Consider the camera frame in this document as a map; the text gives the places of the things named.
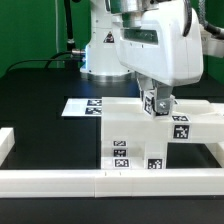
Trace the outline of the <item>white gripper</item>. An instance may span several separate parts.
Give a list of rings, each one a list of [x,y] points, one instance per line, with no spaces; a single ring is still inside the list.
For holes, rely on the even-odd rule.
[[[200,26],[190,0],[111,0],[111,14],[120,63],[143,74],[137,76],[141,100],[151,100],[154,90],[154,111],[168,114],[172,86],[195,83],[203,73]]]

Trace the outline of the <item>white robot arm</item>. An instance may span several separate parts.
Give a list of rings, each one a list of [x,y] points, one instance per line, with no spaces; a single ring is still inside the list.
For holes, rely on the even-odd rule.
[[[90,0],[91,40],[81,72],[95,80],[137,74],[144,109],[167,115],[175,86],[196,83],[205,55],[224,58],[224,28],[205,18],[205,0]]]

